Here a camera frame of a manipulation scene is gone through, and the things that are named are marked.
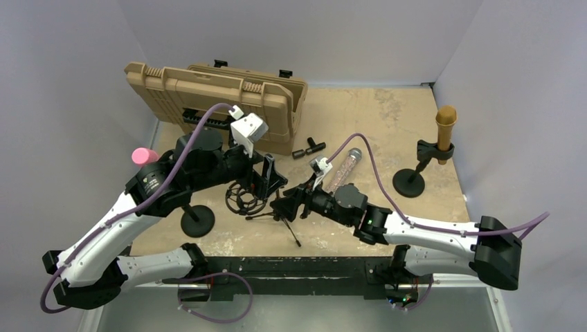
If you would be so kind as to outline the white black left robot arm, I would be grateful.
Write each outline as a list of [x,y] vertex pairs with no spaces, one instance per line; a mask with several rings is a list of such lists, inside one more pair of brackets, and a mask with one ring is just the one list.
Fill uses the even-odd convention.
[[212,210],[191,205],[195,192],[237,183],[262,201],[284,187],[287,180],[274,167],[271,155],[261,155],[252,142],[223,148],[214,129],[197,129],[180,137],[176,147],[143,166],[126,184],[116,202],[83,238],[66,250],[50,250],[42,258],[51,278],[40,300],[53,295],[57,310],[90,310],[101,307],[123,290],[162,279],[200,282],[207,261],[200,248],[185,243],[155,255],[128,257],[123,254],[135,238],[176,209],[188,213],[183,225],[190,237],[208,234],[215,224]]

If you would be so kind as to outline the pink microphone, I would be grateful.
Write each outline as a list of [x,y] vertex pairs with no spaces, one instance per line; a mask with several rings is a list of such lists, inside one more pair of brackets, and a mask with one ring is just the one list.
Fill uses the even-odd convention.
[[132,162],[139,167],[156,162],[159,158],[160,156],[154,150],[146,147],[136,148],[131,154]]

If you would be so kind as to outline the black tripod shock mount stand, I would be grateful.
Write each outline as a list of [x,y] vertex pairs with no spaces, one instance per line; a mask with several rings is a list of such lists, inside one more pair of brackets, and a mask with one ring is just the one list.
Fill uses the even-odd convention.
[[271,216],[275,221],[283,222],[296,242],[296,245],[301,248],[302,244],[294,234],[288,222],[277,216],[274,212],[262,213],[267,205],[267,199],[259,199],[252,193],[246,191],[239,183],[232,183],[225,191],[224,201],[226,207],[234,214],[244,216],[246,220],[252,220],[261,216]]

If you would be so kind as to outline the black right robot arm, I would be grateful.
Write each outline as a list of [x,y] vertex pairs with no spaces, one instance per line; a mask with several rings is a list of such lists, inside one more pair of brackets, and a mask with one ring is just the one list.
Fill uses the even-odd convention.
[[388,208],[369,203],[352,184],[339,187],[334,194],[299,185],[270,206],[287,221],[315,212],[353,228],[353,235],[366,244],[394,245],[397,258],[390,260],[388,271],[399,282],[444,273],[476,276],[506,291],[518,289],[522,241],[494,217],[483,216],[478,223],[402,219]]

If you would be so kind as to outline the black round base stand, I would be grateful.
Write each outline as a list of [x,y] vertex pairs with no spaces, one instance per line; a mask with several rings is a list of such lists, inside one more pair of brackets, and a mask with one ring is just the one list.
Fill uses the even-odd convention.
[[184,205],[182,207],[181,229],[192,238],[206,236],[215,225],[214,212],[205,205]]

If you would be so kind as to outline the silver mesh glitter microphone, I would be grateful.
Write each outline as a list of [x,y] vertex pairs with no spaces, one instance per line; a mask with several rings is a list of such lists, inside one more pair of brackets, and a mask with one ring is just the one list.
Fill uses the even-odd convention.
[[329,194],[334,194],[339,187],[345,184],[347,178],[350,176],[361,159],[362,151],[357,147],[351,148],[348,151],[345,160],[337,169],[334,177],[331,179],[324,190]]

